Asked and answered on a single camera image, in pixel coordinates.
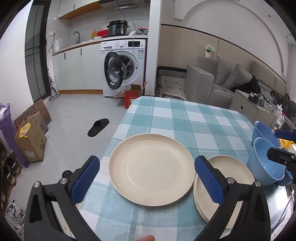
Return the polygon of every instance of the side table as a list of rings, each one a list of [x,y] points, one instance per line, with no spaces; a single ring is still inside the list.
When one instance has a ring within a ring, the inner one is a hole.
[[[255,121],[261,121],[270,128],[273,128],[278,116],[273,114],[267,106],[257,106],[249,101],[248,98],[249,94],[236,90],[229,109],[243,114],[252,124]]]

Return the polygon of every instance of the cabinet drawer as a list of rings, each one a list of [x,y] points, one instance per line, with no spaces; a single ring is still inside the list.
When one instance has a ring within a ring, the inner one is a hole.
[[[257,113],[257,108],[253,106],[247,99],[236,93],[232,105],[239,113],[247,117],[250,122],[253,122],[253,119]]]

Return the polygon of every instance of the white cabinet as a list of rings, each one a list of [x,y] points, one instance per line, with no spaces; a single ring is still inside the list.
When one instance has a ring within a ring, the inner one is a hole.
[[[54,61],[54,76],[58,90],[69,90],[68,70],[66,68],[66,53],[60,53],[53,56]]]
[[[59,7],[59,18],[70,13],[80,7],[88,5],[93,2],[99,2],[97,0],[61,0]]]
[[[86,90],[100,90],[102,80],[100,78],[101,66],[99,63],[101,55],[101,44],[93,44],[81,48],[82,70],[84,86]]]
[[[83,90],[83,72],[81,61],[81,48],[66,51],[66,68],[70,90]]]
[[[74,10],[76,0],[61,0],[59,6],[59,18]]]
[[[53,56],[54,73],[58,90],[83,90],[81,48]]]
[[[94,0],[75,0],[75,8],[74,9],[80,8],[82,6],[90,4],[92,2],[95,2],[95,1]]]

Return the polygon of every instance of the blue bowl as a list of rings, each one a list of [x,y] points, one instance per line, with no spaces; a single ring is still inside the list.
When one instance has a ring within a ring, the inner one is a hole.
[[[285,176],[284,176],[284,178],[282,180],[276,182],[276,183],[279,186],[287,186],[287,185],[292,183],[292,180],[293,180],[292,173],[287,170],[287,167],[285,167]]]
[[[267,151],[274,147],[264,138],[256,138],[247,162],[247,167],[252,172],[256,181],[262,186],[271,185],[284,178],[285,166],[267,158]]]
[[[252,135],[252,145],[254,140],[258,137],[262,137],[271,142],[275,147],[280,147],[279,139],[274,136],[274,132],[269,126],[261,121],[256,121],[254,124],[254,130]]]

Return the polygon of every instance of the faucet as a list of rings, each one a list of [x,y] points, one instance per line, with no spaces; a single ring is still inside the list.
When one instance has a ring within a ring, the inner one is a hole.
[[[78,41],[76,40],[76,44],[80,44],[80,33],[76,31],[73,35],[75,35],[76,33],[78,33]]]

